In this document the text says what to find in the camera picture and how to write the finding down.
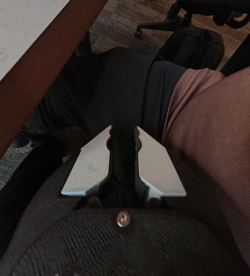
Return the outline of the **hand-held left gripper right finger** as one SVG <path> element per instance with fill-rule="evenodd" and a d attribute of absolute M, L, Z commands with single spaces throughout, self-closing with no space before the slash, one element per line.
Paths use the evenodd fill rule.
<path fill-rule="evenodd" d="M 135 191 L 146 206 L 160 206 L 165 198 L 185 198 L 187 192 L 164 146 L 136 126 Z"/>

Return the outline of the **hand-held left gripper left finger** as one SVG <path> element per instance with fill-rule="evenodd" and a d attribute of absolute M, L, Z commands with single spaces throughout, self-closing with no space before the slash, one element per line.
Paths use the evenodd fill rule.
<path fill-rule="evenodd" d="M 61 190 L 68 197 L 93 197 L 102 192 L 112 174 L 113 125 L 81 148 Z"/>

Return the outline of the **black office chair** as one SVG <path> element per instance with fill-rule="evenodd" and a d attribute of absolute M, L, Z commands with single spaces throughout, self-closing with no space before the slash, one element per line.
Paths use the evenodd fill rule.
<path fill-rule="evenodd" d="M 217 26 L 240 29 L 250 22 L 250 1 L 178 0 L 169 9 L 164 22 L 139 24 L 134 37 L 140 38 L 142 29 L 175 31 L 179 27 L 189 26 L 194 14 L 213 16 Z M 229 76 L 249 66 L 250 33 L 223 66 L 221 73 Z"/>

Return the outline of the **black backpack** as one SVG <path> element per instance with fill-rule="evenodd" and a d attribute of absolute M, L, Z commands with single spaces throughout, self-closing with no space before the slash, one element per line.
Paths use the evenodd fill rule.
<path fill-rule="evenodd" d="M 158 50 L 165 61 L 195 70 L 216 70 L 224 54 L 224 41 L 218 33 L 194 26 L 176 30 Z"/>

